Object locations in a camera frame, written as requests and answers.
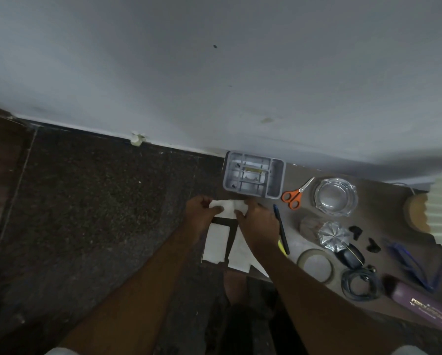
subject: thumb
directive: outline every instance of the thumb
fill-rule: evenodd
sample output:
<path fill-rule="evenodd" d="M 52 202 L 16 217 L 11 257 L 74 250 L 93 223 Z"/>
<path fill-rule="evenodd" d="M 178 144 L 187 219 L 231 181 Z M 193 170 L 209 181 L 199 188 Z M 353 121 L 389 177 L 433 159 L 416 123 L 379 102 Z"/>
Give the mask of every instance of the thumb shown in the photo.
<path fill-rule="evenodd" d="M 236 214 L 236 219 L 238 220 L 239 225 L 243 224 L 246 220 L 244 214 L 242 214 L 242 212 L 238 211 L 237 209 L 234 210 L 234 213 Z"/>
<path fill-rule="evenodd" d="M 216 207 L 212 207 L 210 208 L 210 212 L 213 216 L 220 214 L 221 212 L 224 211 L 224 208 L 221 207 L 220 205 L 217 205 Z"/>

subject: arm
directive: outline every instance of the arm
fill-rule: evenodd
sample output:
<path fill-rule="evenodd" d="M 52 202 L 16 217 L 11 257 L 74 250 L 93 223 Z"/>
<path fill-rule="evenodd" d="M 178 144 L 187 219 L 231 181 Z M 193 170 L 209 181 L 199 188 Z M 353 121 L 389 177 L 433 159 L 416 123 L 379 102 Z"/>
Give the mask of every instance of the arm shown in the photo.
<path fill-rule="evenodd" d="M 246 203 L 246 217 L 236 211 L 242 234 L 276 286 L 311 355 L 389 355 L 403 345 L 361 309 L 288 260 L 277 246 L 279 223 L 274 214 L 253 199 Z"/>
<path fill-rule="evenodd" d="M 187 202 L 185 219 L 144 266 L 112 292 L 61 342 L 80 355 L 152 354 L 175 281 L 192 246 L 222 207 Z"/>

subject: hand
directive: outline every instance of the hand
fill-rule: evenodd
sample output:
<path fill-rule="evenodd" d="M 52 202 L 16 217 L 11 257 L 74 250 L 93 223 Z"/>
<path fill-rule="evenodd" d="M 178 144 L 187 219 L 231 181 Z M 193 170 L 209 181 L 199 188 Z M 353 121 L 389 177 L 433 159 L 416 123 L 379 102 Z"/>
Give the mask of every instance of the hand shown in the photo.
<path fill-rule="evenodd" d="M 246 216 L 235 210 L 239 227 L 252 253 L 262 247 L 276 247 L 279 241 L 280 225 L 275 215 L 258 204 L 254 198 L 244 201 L 249 206 Z"/>
<path fill-rule="evenodd" d="M 197 195 L 187 202 L 182 226 L 194 237 L 193 244 L 198 241 L 201 233 L 208 229 L 213 217 L 224 210 L 219 205 L 209 208 L 212 200 L 211 197 Z"/>

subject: tape roll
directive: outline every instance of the tape roll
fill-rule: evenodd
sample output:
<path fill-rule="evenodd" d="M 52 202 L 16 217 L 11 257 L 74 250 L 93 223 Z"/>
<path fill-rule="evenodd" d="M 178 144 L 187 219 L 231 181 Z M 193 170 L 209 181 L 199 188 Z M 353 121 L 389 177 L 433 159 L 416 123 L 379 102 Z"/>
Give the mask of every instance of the tape roll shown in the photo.
<path fill-rule="evenodd" d="M 307 260 L 310 259 L 312 256 L 315 256 L 315 255 L 319 255 L 319 256 L 322 256 L 322 257 L 326 258 L 326 260 L 329 262 L 329 265 L 331 266 L 331 274 L 329 275 L 328 279 L 326 279 L 323 282 L 320 282 L 320 283 L 322 283 L 324 285 L 328 285 L 328 284 L 330 284 L 333 281 L 333 279 L 334 279 L 334 277 L 336 275 L 336 272 L 335 272 L 335 267 L 333 266 L 333 262 L 332 262 L 332 258 L 333 257 L 330 254 L 328 254 L 327 252 L 325 252 L 324 250 L 321 250 L 321 249 L 308 249 L 308 250 L 304 251 L 298 257 L 297 265 L 301 269 L 303 269 L 303 267 L 305 266 L 305 263 L 307 262 Z"/>

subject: person's right arm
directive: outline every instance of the person's right arm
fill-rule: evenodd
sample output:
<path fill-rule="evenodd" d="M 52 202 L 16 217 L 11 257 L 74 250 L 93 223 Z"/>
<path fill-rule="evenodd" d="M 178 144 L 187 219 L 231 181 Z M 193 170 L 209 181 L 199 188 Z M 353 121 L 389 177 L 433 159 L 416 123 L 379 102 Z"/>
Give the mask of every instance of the person's right arm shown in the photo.
<path fill-rule="evenodd" d="M 404 344 L 361 309 L 312 278 L 277 246 L 279 223 L 254 199 L 244 217 L 236 216 L 253 255 L 269 274 L 311 355 L 390 355 Z"/>

